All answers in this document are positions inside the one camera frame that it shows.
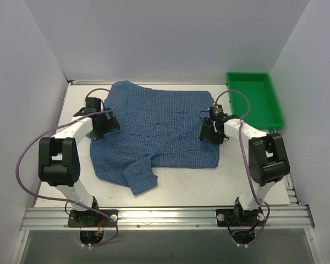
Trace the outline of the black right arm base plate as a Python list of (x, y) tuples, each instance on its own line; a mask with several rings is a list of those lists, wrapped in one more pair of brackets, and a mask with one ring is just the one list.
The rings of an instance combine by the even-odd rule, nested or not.
[(260, 208), (251, 211), (224, 208), (216, 209), (216, 221), (219, 227), (254, 227), (262, 226), (265, 216)]

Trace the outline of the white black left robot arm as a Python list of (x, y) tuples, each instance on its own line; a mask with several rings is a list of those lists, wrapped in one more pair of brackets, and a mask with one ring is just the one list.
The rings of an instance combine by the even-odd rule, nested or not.
[(101, 140), (105, 134), (119, 130), (120, 125), (111, 108), (105, 108), (101, 99), (87, 97), (85, 107), (73, 115), (72, 125), (51, 137), (39, 140), (38, 176), (40, 181), (59, 190), (71, 204), (74, 212), (87, 226), (100, 221), (96, 199), (80, 181), (81, 165), (78, 144), (90, 135)]

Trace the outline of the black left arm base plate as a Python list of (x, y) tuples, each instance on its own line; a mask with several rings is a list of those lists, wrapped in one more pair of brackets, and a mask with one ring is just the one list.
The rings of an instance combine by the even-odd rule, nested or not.
[(99, 213), (71, 210), (67, 226), (70, 228), (115, 227), (115, 224)]

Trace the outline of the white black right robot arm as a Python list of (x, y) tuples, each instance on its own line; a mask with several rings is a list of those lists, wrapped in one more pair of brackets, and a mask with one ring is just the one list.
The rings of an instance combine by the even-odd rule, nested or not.
[(250, 190), (235, 201), (233, 219), (239, 225), (266, 219), (261, 207), (275, 184), (290, 173), (290, 165), (282, 136), (269, 134), (248, 125), (237, 115), (224, 113), (215, 103), (204, 118), (199, 139), (220, 145), (225, 139), (240, 144)]

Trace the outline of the blue checkered long sleeve shirt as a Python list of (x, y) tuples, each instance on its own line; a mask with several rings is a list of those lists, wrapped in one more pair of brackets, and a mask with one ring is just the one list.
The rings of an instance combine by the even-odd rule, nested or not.
[(112, 85), (105, 99), (117, 105), (120, 129), (91, 140), (96, 177), (140, 195), (157, 185), (153, 167), (215, 168), (219, 146), (199, 139), (200, 112), (213, 104), (208, 91), (165, 91), (129, 81)]

